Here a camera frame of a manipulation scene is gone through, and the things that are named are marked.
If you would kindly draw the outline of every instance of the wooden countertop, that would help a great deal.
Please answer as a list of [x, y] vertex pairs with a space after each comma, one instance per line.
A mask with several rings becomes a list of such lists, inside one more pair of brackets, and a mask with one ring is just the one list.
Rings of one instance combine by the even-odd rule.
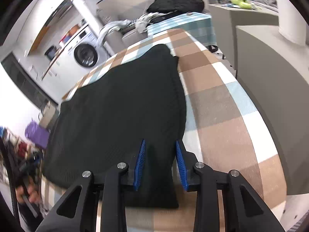
[[46, 76], [46, 74], [49, 72], [53, 64], [56, 62], [57, 58], [61, 55], [61, 53], [64, 51], [64, 49], [67, 47], [67, 45], [75, 38], [83, 29], [85, 29], [88, 26], [88, 23], [84, 24], [64, 45], [64, 47], [61, 48], [60, 52], [54, 56], [54, 58], [49, 62], [48, 68], [41, 76], [41, 80], [43, 80]]

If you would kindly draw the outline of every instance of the yellow object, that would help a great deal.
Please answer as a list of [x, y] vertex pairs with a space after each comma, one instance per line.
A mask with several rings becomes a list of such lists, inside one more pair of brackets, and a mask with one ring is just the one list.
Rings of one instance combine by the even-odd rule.
[[247, 0], [231, 0], [233, 4], [238, 5], [242, 9], [252, 9], [252, 5]]

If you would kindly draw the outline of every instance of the folded black cloth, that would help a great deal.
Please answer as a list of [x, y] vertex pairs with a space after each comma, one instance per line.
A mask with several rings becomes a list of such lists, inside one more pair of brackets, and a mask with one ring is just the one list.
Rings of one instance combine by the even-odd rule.
[[178, 207], [171, 166], [175, 142], [184, 133], [186, 103], [177, 64], [178, 57], [159, 44], [79, 88], [61, 104], [49, 136], [44, 176], [67, 188], [85, 170], [103, 173], [126, 162], [139, 152], [144, 139], [141, 185], [127, 196], [126, 204]]
[[147, 12], [169, 13], [171, 11], [180, 11], [182, 13], [201, 13], [203, 9], [203, 0], [155, 0], [147, 9]]

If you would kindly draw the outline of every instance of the checkered tablecloth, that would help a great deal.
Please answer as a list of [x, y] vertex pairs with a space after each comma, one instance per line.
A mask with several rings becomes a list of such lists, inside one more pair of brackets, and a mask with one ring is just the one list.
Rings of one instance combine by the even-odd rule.
[[[179, 57], [179, 77], [187, 104], [183, 136], [186, 149], [214, 170], [239, 170], [280, 219], [285, 208], [286, 183], [270, 133], [233, 75], [188, 32], [163, 31], [130, 46], [85, 75], [63, 99], [71, 99], [78, 88], [100, 79], [109, 69], [140, 57], [156, 44], [166, 44], [171, 54]], [[44, 178], [42, 182], [45, 205], [51, 208], [64, 190]], [[179, 209], [126, 208], [128, 231], [192, 231], [196, 192], [186, 193], [179, 182], [175, 184]], [[220, 193], [219, 205], [223, 228]]]
[[169, 29], [181, 28], [190, 33], [204, 46], [217, 45], [211, 15], [192, 12], [182, 14], [147, 27], [148, 36], [153, 36]]

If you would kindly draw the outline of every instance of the blue checkered tablecloth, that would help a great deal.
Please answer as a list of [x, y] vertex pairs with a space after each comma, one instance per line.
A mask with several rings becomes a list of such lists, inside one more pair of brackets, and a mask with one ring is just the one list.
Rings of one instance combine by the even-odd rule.
[[159, 22], [147, 27], [148, 37], [166, 31], [168, 29], [181, 28], [189, 32], [197, 41], [204, 46], [217, 45], [214, 27], [211, 22], [211, 15], [192, 12], [182, 14], [163, 22]]

